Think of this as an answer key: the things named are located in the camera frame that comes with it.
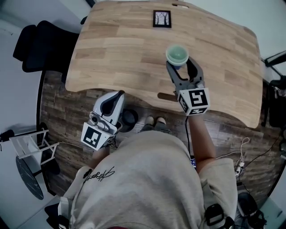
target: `black cable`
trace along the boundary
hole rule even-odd
[[[111,143],[109,144],[112,148],[117,148],[116,145],[116,135],[114,136],[114,138],[112,139]]]
[[[246,228],[246,229],[247,229],[247,227],[239,226],[239,225],[236,225],[236,224],[234,224],[234,226],[235,226],[235,227],[240,227],[240,228]]]
[[[188,123],[188,116],[185,120],[185,128],[186,128],[186,134],[187,134],[187,138],[188,138],[188,151],[189,151],[189,156],[191,157],[191,150],[190,150],[190,146],[189,146],[189,133],[188,133],[188,128],[187,128],[187,123]]]
[[[263,153],[263,154],[261,154],[261,155],[258,155],[258,156],[257,156],[256,158],[254,158],[251,162],[253,162],[253,161],[256,160],[257,158],[263,156],[264,154],[268,153],[268,152],[272,149],[272,147],[275,145],[275,143],[277,142],[277,140],[279,139],[280,134],[281,134],[281,132],[279,132],[278,138],[274,141],[274,143],[273,143],[272,146],[269,148],[269,150],[267,150],[265,153]]]
[[[244,223],[245,221],[245,217],[243,218],[242,222],[241,222],[241,225],[239,226],[240,228],[244,227],[242,224]]]
[[[238,176],[238,180],[239,180],[239,182],[244,186],[245,190],[248,191],[248,189],[246,188],[246,186],[240,181],[240,175]]]

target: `green cup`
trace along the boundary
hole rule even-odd
[[[172,45],[166,50],[167,61],[175,67],[180,69],[189,59],[189,52],[181,45]]]

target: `forearm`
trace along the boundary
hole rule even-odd
[[[89,167],[95,169],[97,165],[109,155],[109,146],[106,148],[101,148],[93,152],[93,157],[89,162]]]
[[[202,115],[189,117],[189,128],[192,139],[193,155],[199,172],[206,164],[215,160],[215,146],[210,138]]]

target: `wooden tabletop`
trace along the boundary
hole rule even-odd
[[[171,11],[172,27],[153,28],[153,10]],[[255,128],[262,101],[255,34],[185,2],[96,3],[74,49],[66,89],[124,90],[154,107],[182,111],[178,102],[158,98],[175,90],[165,66],[165,51],[175,43],[202,67],[210,109]],[[179,73],[186,77],[186,68]]]

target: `sneaker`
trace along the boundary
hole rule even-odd
[[[150,125],[154,125],[155,121],[154,121],[154,118],[152,116],[148,116],[146,119],[145,119],[145,125],[146,124],[150,124]]]
[[[157,122],[164,123],[166,125],[166,120],[162,117],[157,118]]]

